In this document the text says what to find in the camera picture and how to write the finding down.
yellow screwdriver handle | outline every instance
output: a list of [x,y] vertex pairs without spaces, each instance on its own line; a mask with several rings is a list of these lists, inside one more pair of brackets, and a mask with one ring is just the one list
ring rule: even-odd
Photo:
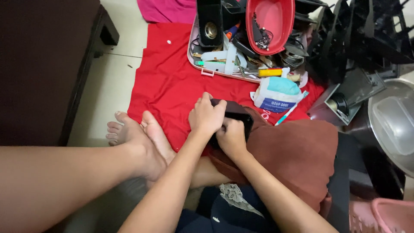
[[269,77],[269,76],[281,76],[282,75],[282,69],[263,69],[259,70],[259,77]]

hand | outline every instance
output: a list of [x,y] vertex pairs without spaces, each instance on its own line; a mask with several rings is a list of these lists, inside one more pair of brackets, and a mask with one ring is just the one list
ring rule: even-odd
[[212,136],[223,125],[227,102],[220,100],[219,104],[213,107],[210,102],[212,98],[207,92],[203,93],[202,98],[198,98],[194,109],[188,115],[191,131],[200,131]]
[[223,126],[217,131],[216,138],[220,148],[233,160],[240,153],[247,151],[244,124],[242,121],[225,117]]

screwdriver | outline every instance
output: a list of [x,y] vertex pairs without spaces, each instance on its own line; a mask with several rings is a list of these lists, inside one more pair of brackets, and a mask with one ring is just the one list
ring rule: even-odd
[[256,75],[258,77],[269,77],[269,76],[281,76],[282,68],[270,68],[270,69],[260,69],[260,70],[244,70],[240,73],[241,75]]

brown cloth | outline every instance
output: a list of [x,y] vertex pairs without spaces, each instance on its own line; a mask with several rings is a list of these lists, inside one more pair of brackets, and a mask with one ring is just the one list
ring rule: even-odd
[[[254,124],[247,150],[274,177],[319,212],[334,173],[337,128],[326,121],[297,120],[272,126],[255,110],[245,107]],[[210,155],[218,171],[232,181],[248,184],[237,166],[221,150]]]

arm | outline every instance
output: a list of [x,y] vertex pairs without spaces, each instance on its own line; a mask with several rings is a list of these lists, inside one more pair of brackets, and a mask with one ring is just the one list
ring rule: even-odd
[[337,233],[247,151],[243,122],[225,119],[223,124],[226,129],[216,134],[220,147],[252,184],[282,232]]
[[200,155],[213,133],[221,126],[226,102],[213,107],[210,95],[203,94],[190,112],[191,133],[164,175],[128,216],[119,232],[173,232]]

